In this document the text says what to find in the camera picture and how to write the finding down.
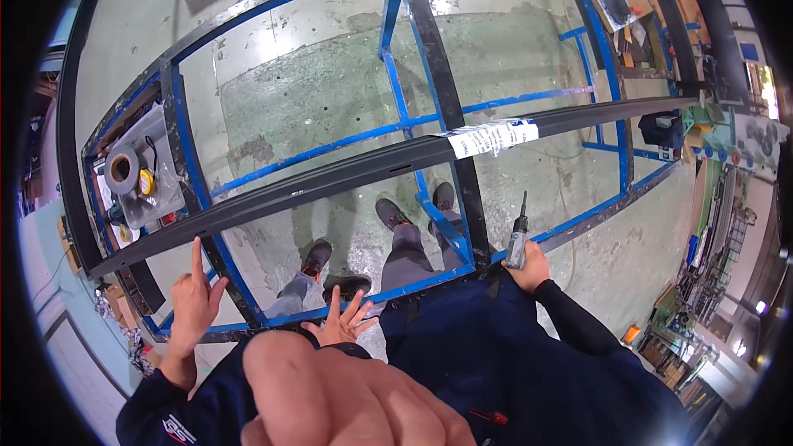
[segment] navy blue jacket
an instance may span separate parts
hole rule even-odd
[[[597,319],[550,280],[535,296],[503,273],[388,308],[381,327],[389,363],[466,418],[477,444],[669,444],[684,435],[677,397]],[[535,300],[562,341],[538,324]],[[256,415],[244,345],[190,401],[155,371],[119,414],[121,444],[239,443]],[[481,417],[495,412],[507,423]]]

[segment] shoe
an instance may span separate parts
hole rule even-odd
[[[332,253],[333,247],[330,243],[324,240],[317,240],[312,245],[311,250],[309,250],[309,254],[305,256],[301,272],[313,277],[314,282],[319,281],[322,268],[325,263],[331,260]]]
[[[443,181],[432,193],[432,204],[441,212],[450,211],[454,206],[454,196],[456,194],[454,186],[448,181]],[[427,224],[427,230],[432,233],[432,221]]]
[[[400,210],[400,208],[389,199],[380,199],[374,204],[374,210],[378,214],[380,220],[385,224],[385,227],[394,231],[394,228],[400,224],[412,224],[408,216]]]
[[[366,294],[372,289],[372,281],[362,275],[349,275],[347,277],[331,277],[329,275],[324,284],[325,291],[322,292],[322,299],[325,300],[325,305],[331,302],[333,286],[336,284],[341,287],[342,299],[346,302],[351,302],[355,293],[358,293],[359,290]]]

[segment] teal power drill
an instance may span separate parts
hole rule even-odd
[[[526,217],[526,197],[528,192],[523,192],[523,204],[520,206],[520,215],[512,225],[512,235],[509,237],[507,258],[504,264],[509,268],[522,269],[526,264],[526,250],[524,246],[529,239],[529,218]]]

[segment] shirt logo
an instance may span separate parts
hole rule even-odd
[[[185,426],[180,424],[173,415],[169,414],[168,420],[163,420],[163,427],[165,428],[165,432],[168,433],[168,436],[171,436],[182,444],[187,444],[187,442],[190,442],[190,444],[196,443],[195,436],[185,429]]]

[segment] pant leg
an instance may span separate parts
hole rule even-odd
[[[433,272],[424,253],[419,227],[400,224],[394,228],[391,253],[383,265],[381,292],[426,279]]]
[[[278,299],[264,311],[267,318],[291,315],[303,311],[303,299],[314,283],[314,278],[304,273],[296,273],[284,289],[278,293]]]
[[[455,211],[443,211],[441,213],[443,214],[443,217],[449,219],[451,225],[456,227],[457,231],[459,231],[461,235],[465,236],[460,214]],[[460,257],[458,257],[457,253],[451,249],[449,242],[446,241],[441,232],[438,231],[434,226],[432,227],[432,235],[435,236],[438,244],[440,244],[441,253],[443,254],[443,268],[449,271],[453,268],[462,267],[462,261],[460,260]]]

